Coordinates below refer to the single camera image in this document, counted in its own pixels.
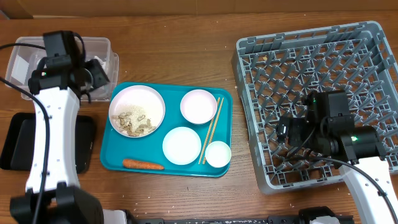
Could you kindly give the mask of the small white cup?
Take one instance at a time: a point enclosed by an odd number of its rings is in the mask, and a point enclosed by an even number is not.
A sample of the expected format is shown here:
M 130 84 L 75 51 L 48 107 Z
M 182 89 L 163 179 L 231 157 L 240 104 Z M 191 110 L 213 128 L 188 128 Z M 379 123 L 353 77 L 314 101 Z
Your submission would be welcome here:
M 205 159 L 210 166 L 222 168 L 231 160 L 231 149 L 223 141 L 214 141 L 205 149 Z

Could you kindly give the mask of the pink bowl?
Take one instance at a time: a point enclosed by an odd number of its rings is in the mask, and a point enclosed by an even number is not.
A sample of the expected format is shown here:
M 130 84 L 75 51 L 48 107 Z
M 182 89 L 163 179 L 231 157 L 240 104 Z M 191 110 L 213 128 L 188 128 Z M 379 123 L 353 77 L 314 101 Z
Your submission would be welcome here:
M 215 97 L 206 90 L 192 90 L 180 102 L 180 112 L 190 123 L 205 124 L 214 118 L 218 104 Z

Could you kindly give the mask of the white medium bowl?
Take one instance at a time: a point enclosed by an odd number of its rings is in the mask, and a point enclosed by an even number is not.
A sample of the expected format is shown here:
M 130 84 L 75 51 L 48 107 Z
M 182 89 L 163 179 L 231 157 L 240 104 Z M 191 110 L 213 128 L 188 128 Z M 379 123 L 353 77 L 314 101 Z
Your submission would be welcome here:
M 168 161 L 184 166 L 192 163 L 199 156 L 201 139 L 193 129 L 177 127 L 165 135 L 162 149 Z

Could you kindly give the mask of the white napkin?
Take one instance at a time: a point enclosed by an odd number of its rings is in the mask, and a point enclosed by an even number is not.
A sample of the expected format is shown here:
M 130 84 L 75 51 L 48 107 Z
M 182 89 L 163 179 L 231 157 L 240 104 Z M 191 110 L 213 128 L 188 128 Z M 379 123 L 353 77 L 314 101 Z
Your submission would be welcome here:
M 102 69 L 106 73 L 107 72 L 107 69 L 106 69 L 107 63 L 105 61 L 101 60 L 98 56 L 94 56 L 94 59 L 99 62 L 99 64 L 101 65 Z

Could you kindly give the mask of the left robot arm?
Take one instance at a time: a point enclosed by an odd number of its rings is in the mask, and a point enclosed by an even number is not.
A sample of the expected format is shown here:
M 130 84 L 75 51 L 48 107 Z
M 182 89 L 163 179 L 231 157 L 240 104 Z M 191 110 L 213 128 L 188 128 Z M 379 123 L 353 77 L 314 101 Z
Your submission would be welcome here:
M 83 39 L 60 30 L 43 35 L 46 57 L 24 92 L 35 107 L 35 143 L 25 194 L 10 201 L 18 223 L 103 223 L 97 198 L 80 188 L 75 125 L 83 95 L 109 82 L 96 59 L 86 60 Z

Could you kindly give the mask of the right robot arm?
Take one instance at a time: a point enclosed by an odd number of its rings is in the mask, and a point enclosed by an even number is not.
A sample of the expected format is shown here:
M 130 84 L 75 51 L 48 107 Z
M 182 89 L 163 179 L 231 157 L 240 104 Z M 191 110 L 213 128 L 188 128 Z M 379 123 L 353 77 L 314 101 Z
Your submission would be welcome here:
M 280 117 L 277 142 L 295 150 L 287 161 L 326 161 L 339 170 L 363 223 L 397 223 L 397 196 L 387 152 L 372 126 L 357 127 L 345 91 L 312 91 L 304 118 Z

